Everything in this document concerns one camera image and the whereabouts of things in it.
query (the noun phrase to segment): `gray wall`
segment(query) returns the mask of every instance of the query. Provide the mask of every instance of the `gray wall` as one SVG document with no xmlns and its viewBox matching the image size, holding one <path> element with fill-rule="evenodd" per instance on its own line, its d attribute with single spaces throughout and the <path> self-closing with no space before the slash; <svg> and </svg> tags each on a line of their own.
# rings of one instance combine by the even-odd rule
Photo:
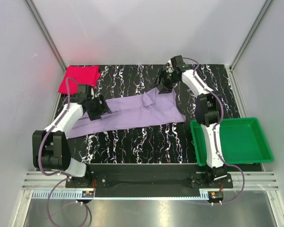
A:
<svg viewBox="0 0 284 227">
<path fill-rule="evenodd" d="M 265 0 L 34 0 L 66 64 L 230 64 Z"/>
<path fill-rule="evenodd" d="M 235 69 L 249 116 L 263 127 L 284 201 L 284 0 L 276 0 Z"/>
<path fill-rule="evenodd" d="M 47 125 L 61 79 L 24 1 L 0 0 L 0 227 L 14 216 L 32 133 Z"/>
</svg>

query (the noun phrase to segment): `red cloth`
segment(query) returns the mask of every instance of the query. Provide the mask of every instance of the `red cloth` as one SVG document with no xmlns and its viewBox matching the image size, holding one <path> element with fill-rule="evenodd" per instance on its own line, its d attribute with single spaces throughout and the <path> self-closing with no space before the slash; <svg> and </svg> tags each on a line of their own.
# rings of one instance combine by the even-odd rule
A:
<svg viewBox="0 0 284 227">
<path fill-rule="evenodd" d="M 100 77 L 99 66 L 69 66 L 66 70 L 65 77 L 59 87 L 59 93 L 67 94 L 66 89 L 66 78 L 74 78 L 78 84 L 87 84 L 96 88 L 97 81 Z M 72 80 L 68 80 L 70 86 L 71 95 L 75 94 L 78 91 L 78 86 Z"/>
</svg>

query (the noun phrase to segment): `green plastic bin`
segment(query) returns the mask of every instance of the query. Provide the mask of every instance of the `green plastic bin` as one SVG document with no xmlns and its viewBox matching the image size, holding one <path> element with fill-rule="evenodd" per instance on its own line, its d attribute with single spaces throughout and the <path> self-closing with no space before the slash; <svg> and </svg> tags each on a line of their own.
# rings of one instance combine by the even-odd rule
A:
<svg viewBox="0 0 284 227">
<path fill-rule="evenodd" d="M 201 126 L 190 122 L 199 166 L 206 165 L 206 144 Z M 257 118 L 223 119 L 220 140 L 225 161 L 229 164 L 263 163 L 274 160 Z"/>
</svg>

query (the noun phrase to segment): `black marbled surface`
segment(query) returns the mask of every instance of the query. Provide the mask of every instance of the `black marbled surface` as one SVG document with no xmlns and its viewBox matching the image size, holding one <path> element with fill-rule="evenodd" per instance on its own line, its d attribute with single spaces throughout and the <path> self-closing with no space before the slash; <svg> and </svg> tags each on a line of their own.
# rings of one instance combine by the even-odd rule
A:
<svg viewBox="0 0 284 227">
<path fill-rule="evenodd" d="M 100 66 L 98 92 L 105 99 L 126 97 L 149 91 L 162 65 Z M 202 64 L 197 70 L 213 90 L 222 92 L 225 118 L 240 117 L 224 65 Z M 195 163 L 195 148 L 190 132 L 194 120 L 195 96 L 179 82 L 175 85 L 179 111 L 185 123 L 107 131 L 68 140 L 73 158 L 86 163 Z M 61 95 L 57 114 L 67 102 Z"/>
</svg>

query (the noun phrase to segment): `lavender fabric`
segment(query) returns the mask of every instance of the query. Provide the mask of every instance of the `lavender fabric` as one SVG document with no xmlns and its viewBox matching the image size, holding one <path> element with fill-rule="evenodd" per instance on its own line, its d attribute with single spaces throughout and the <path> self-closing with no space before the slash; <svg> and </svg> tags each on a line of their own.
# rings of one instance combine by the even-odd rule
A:
<svg viewBox="0 0 284 227">
<path fill-rule="evenodd" d="M 106 100 L 112 113 L 90 121 L 85 113 L 74 124 L 68 138 L 75 138 L 103 131 L 124 130 L 166 123 L 185 122 L 176 107 L 176 93 L 160 94 L 154 88 L 143 95 Z"/>
</svg>

